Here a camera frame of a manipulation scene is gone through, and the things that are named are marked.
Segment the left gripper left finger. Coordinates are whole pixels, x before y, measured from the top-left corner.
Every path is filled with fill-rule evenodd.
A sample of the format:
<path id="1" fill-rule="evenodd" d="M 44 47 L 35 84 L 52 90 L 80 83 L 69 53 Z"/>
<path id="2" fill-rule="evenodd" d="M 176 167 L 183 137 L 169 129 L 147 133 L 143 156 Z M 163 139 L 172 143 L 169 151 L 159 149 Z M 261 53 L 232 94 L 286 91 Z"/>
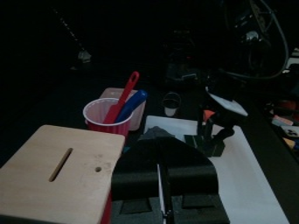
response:
<path id="1" fill-rule="evenodd" d="M 112 175 L 112 224 L 163 224 L 155 140 L 164 130 L 153 126 L 116 162 Z"/>

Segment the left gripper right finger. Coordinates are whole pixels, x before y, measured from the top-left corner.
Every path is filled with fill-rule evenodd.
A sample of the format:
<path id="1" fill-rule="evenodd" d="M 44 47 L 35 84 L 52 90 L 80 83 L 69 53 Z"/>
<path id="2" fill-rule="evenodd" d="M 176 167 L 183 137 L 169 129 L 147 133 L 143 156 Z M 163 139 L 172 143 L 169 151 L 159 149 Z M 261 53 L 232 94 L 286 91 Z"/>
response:
<path id="1" fill-rule="evenodd" d="M 211 161 L 165 130 L 157 131 L 157 146 L 163 224 L 229 224 Z"/>

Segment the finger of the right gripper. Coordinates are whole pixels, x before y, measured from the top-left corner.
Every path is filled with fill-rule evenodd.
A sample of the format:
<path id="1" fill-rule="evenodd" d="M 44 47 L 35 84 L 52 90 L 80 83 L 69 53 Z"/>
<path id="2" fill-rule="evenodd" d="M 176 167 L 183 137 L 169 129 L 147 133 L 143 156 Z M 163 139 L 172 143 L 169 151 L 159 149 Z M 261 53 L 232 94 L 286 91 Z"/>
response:
<path id="1" fill-rule="evenodd" d="M 212 138 L 212 144 L 217 145 L 224 141 L 225 138 L 231 137 L 235 134 L 235 130 L 232 128 L 223 128 L 219 133 Z"/>
<path id="2" fill-rule="evenodd" d="M 211 143 L 212 139 L 212 113 L 208 111 L 200 111 L 197 116 L 197 136 L 201 138 L 201 141 L 205 145 Z"/>

